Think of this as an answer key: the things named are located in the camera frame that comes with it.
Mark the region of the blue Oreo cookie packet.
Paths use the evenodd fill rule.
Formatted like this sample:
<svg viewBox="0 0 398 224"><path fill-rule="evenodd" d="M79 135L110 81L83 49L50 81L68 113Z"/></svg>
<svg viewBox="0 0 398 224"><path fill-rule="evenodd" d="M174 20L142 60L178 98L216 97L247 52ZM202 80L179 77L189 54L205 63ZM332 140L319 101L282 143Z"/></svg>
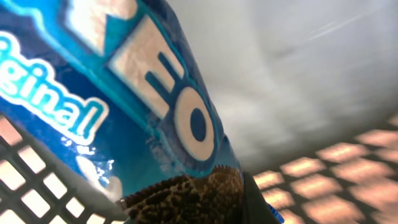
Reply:
<svg viewBox="0 0 398 224"><path fill-rule="evenodd" d="M1 1L1 222L283 223L165 1Z"/></svg>

